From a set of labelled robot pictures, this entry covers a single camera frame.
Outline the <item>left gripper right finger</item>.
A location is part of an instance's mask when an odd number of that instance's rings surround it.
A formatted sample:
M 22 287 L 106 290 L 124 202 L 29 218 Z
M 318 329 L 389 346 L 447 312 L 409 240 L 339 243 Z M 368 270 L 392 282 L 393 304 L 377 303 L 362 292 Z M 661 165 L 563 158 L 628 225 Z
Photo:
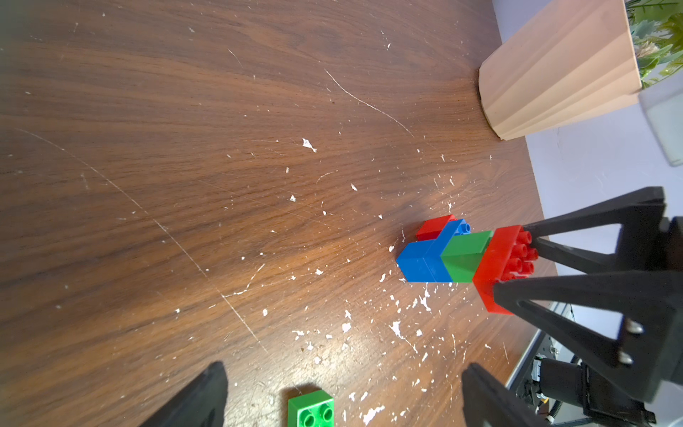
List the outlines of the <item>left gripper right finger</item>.
M 548 426 L 479 364 L 470 364 L 462 373 L 462 396 L 467 426 Z

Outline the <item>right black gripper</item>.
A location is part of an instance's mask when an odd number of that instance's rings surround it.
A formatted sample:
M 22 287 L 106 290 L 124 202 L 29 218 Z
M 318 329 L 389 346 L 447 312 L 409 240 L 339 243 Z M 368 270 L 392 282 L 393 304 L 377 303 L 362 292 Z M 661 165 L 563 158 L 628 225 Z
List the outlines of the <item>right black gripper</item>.
M 579 272 L 494 286 L 494 300 L 538 327 L 635 400 L 682 383 L 682 217 L 668 219 L 665 190 L 645 187 L 525 226 L 540 257 Z M 610 254 L 551 236 L 616 226 Z M 647 270 L 656 248 L 656 270 Z

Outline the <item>blue long lego brick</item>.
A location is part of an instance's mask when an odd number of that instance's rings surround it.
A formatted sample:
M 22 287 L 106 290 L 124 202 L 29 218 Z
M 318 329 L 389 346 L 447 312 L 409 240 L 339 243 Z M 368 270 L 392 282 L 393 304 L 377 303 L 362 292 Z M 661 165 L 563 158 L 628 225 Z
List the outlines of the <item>blue long lego brick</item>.
M 441 254 L 449 245 L 453 237 L 468 235 L 471 233 L 471 226 L 464 219 L 448 222 L 444 229 L 435 239 L 430 250 Z

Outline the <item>blue small lego brick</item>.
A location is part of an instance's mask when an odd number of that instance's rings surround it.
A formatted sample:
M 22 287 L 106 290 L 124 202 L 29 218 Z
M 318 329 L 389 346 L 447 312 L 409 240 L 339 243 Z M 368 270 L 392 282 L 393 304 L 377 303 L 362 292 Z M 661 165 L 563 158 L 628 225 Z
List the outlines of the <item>blue small lego brick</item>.
M 437 240 L 410 243 L 398 256 L 398 267 L 409 283 L 450 283 L 452 279 L 441 260 L 444 247 Z

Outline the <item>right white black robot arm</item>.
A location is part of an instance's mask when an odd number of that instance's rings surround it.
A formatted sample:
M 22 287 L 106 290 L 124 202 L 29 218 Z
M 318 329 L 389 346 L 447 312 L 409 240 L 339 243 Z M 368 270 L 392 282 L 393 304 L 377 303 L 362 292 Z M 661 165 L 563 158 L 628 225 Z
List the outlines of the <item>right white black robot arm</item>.
M 555 338 L 572 363 L 544 361 L 539 389 L 583 408 L 594 423 L 649 426 L 662 382 L 682 381 L 682 220 L 665 216 L 665 193 L 646 187 L 528 224 L 530 253 L 571 276 L 497 284 L 494 301 Z M 544 302 L 613 311 L 609 338 L 544 308 Z

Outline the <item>red small lego brick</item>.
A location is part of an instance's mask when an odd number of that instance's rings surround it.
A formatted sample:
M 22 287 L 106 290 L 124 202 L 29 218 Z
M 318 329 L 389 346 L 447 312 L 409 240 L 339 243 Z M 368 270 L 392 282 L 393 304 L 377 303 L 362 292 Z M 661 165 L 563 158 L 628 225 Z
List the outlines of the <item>red small lego brick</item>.
M 438 238 L 444 227 L 455 220 L 456 218 L 453 215 L 446 215 L 426 221 L 417 231 L 416 240 L 427 241 Z

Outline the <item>red long lego brick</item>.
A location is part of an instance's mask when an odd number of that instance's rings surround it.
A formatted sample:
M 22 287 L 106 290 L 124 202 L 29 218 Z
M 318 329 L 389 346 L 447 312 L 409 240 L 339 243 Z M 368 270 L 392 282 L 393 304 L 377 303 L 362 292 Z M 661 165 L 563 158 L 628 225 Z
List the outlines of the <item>red long lego brick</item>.
M 531 244 L 532 234 L 521 225 L 494 231 L 473 277 L 473 284 L 489 313 L 512 314 L 494 301 L 494 285 L 527 279 L 535 273 L 534 262 L 539 254 Z

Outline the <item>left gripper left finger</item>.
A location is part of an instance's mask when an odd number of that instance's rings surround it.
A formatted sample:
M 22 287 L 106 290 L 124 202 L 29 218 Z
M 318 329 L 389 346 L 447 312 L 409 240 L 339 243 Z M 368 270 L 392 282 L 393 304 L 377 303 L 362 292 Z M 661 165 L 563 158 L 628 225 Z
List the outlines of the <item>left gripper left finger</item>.
M 222 427 L 229 397 L 225 366 L 211 363 L 202 373 L 160 407 L 141 427 Z

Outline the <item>green small lego brick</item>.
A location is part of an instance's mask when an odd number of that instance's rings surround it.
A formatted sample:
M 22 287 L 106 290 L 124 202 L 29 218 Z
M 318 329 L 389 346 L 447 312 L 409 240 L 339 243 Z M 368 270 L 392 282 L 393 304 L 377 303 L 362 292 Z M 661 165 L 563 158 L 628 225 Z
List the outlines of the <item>green small lego brick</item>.
M 288 400 L 287 426 L 334 427 L 334 398 L 320 390 Z
M 451 238 L 440 256 L 450 282 L 472 282 L 493 236 L 492 231 L 482 231 Z

